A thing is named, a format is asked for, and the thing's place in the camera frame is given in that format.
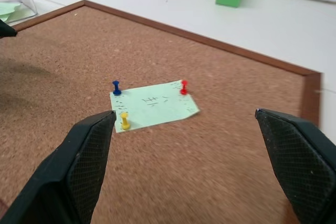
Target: white desk surface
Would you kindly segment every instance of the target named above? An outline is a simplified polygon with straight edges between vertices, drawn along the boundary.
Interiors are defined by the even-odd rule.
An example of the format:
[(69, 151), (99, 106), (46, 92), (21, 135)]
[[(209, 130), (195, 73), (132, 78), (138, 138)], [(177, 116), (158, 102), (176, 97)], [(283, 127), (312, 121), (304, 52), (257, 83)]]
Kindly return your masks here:
[[(80, 0), (48, 0), (57, 8)], [(336, 5), (313, 0), (90, 0), (324, 73), (322, 130), (336, 143)]]

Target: cork board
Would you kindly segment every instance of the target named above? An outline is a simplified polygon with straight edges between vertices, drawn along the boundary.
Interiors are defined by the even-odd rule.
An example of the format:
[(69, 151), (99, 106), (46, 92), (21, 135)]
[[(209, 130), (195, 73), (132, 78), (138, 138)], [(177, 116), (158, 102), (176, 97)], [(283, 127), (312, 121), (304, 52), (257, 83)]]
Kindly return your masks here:
[(296, 223), (256, 108), (318, 124), (320, 73), (81, 1), (0, 39), (0, 198), (122, 89), (189, 81), (201, 112), (112, 135), (92, 223)]

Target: blue push pin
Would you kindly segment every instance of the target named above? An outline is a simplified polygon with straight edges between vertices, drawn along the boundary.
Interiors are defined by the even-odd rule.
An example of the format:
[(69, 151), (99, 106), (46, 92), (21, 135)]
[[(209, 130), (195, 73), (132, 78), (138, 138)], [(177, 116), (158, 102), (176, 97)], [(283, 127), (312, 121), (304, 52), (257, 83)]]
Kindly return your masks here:
[(114, 95), (121, 95), (121, 90), (118, 88), (119, 81), (112, 81), (112, 84), (114, 85)]

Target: black object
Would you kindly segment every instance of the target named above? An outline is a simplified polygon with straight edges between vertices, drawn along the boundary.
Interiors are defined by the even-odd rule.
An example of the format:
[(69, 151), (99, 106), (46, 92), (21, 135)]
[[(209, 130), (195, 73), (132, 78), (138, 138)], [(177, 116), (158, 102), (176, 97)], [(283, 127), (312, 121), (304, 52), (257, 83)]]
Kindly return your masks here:
[(75, 124), (38, 166), (0, 224), (89, 224), (115, 120), (115, 113), (107, 111)]
[(0, 19), (0, 37), (15, 37), (17, 31)]
[(256, 111), (274, 173), (302, 224), (336, 223), (336, 146), (311, 122)]

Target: brown wooden frame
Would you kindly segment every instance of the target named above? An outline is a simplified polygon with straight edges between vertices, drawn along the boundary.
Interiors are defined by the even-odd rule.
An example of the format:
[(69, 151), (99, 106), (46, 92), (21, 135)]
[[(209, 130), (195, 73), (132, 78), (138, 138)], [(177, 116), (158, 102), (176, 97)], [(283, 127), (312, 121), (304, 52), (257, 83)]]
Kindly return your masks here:
[(112, 15), (116, 15), (122, 18), (129, 19), (131, 21), (151, 26), (163, 31), (166, 31), (168, 33), (172, 33), (187, 39), (191, 39), (224, 51), (231, 52), (233, 54), (237, 54), (252, 60), (256, 60), (259, 62), (262, 62), (264, 64), (271, 65), (276, 68), (280, 68), (292, 73), (299, 74), (305, 78), (304, 80), (304, 87), (303, 87), (303, 94), (302, 94), (302, 101), (301, 101), (301, 110), (300, 110), (300, 116), (304, 119), (307, 119), (311, 122), (313, 122), (315, 125), (319, 126), (320, 122), (320, 90), (321, 90), (321, 76), (322, 74), (319, 72), (315, 72), (313, 70), (309, 70), (300, 66), (296, 66), (281, 60), (277, 60), (265, 55), (258, 54), (253, 51), (249, 51), (243, 48), (239, 48), (224, 42), (220, 42), (215, 39), (210, 39), (201, 35), (197, 35), (194, 33), (191, 33), (189, 31), (184, 31), (181, 29), (178, 29), (176, 27), (172, 27), (169, 25), (165, 25), (159, 22), (155, 22), (153, 20), (149, 20), (143, 17), (139, 17), (130, 13), (125, 13), (123, 11), (113, 9), (107, 6), (103, 6), (88, 0), (82, 0), (77, 3), (74, 3), (72, 5), (65, 6), (63, 8), (60, 8), (58, 10), (55, 10), (50, 13), (43, 14), (41, 16), (38, 16), (36, 18), (27, 20), (25, 22), (22, 22), (18, 25), (15, 25), (14, 28), (17, 31), (22, 31), (24, 29), (27, 29), (31, 26), (35, 26), (37, 24), (40, 24), (42, 22), (45, 22), (47, 20), (50, 20), (52, 18), (55, 18), (57, 16), (60, 16), (62, 14), (65, 14), (67, 12), (70, 12), (72, 10), (75, 10), (77, 8), (81, 8), (83, 6), (88, 6), (97, 10), (100, 10), (102, 12), (106, 12)]

